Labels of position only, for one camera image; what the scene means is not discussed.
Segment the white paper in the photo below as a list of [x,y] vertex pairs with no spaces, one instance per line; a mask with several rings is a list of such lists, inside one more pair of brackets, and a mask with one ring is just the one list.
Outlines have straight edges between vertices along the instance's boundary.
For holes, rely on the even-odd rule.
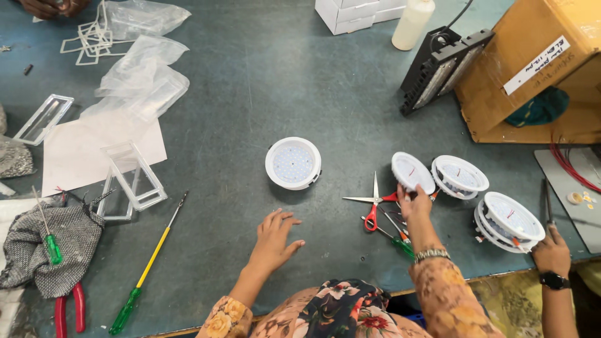
[[[44,140],[43,197],[57,194],[56,186],[71,190],[106,180],[109,160],[100,151],[102,147],[133,140],[149,165],[167,159],[158,119],[140,132],[118,112],[106,112],[99,118],[105,122],[75,120],[48,133]],[[108,121],[112,127],[103,128]]]
[[536,73],[538,73],[547,64],[553,61],[556,57],[560,56],[566,49],[570,47],[570,43],[562,35],[555,40],[549,47],[547,47],[536,59],[532,60],[524,69],[516,74],[511,80],[509,80],[503,88],[507,92],[507,95],[511,95],[521,85],[530,80]]

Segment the scissors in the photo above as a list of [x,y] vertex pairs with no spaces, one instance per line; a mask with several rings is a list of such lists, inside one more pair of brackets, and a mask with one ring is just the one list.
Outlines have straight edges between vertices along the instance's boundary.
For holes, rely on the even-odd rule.
[[377,188],[377,175],[376,175],[375,171],[374,171],[374,197],[343,197],[343,199],[359,201],[359,202],[366,202],[366,203],[373,203],[373,205],[371,206],[371,212],[369,213],[369,215],[367,215],[367,217],[365,217],[365,220],[364,220],[365,228],[369,231],[376,231],[376,229],[377,229],[377,221],[376,221],[377,205],[382,202],[396,202],[398,200],[396,191],[393,192],[392,195],[380,197],[380,194],[378,193],[378,188]]

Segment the white label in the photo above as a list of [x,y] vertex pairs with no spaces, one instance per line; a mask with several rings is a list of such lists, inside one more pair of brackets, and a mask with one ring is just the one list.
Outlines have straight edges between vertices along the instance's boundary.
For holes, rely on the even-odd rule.
[[503,88],[507,92],[507,95],[511,95],[516,91],[524,82],[530,80],[534,74],[538,73],[544,66],[553,61],[556,57],[560,56],[564,50],[570,47],[570,43],[562,35],[555,42],[553,42],[547,49],[545,49],[536,59],[532,60],[524,69],[522,69],[516,76],[509,80]]

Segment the bracelet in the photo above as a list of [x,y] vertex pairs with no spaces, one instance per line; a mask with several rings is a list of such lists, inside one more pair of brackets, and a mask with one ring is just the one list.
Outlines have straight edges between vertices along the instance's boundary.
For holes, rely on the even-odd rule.
[[446,259],[451,259],[451,256],[447,253],[446,250],[443,249],[428,249],[424,251],[420,251],[415,255],[415,264],[420,263],[422,260],[427,258],[435,258],[435,257],[443,257]]

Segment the scissor blade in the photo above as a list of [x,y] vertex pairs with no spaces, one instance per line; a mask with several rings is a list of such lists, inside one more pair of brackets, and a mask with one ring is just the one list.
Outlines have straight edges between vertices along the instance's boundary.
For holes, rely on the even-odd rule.
[[380,194],[378,193],[378,190],[377,190],[377,174],[374,171],[374,198],[378,198],[378,197],[380,197]]
[[378,201],[378,199],[373,198],[373,197],[343,197],[343,199],[351,200],[351,201],[367,202],[367,203],[375,203]]

